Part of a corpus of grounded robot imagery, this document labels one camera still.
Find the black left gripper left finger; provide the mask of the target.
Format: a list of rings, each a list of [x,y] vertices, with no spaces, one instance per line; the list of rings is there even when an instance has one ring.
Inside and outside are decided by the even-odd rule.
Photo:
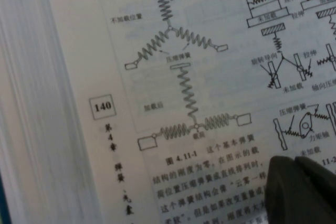
[[[321,195],[313,179],[321,165],[307,157],[270,159],[265,189],[269,223],[321,223]]]

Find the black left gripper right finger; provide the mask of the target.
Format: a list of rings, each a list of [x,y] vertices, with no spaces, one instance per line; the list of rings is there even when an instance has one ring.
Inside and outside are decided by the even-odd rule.
[[[295,163],[308,186],[301,223],[335,223],[335,174],[308,157],[297,156]]]

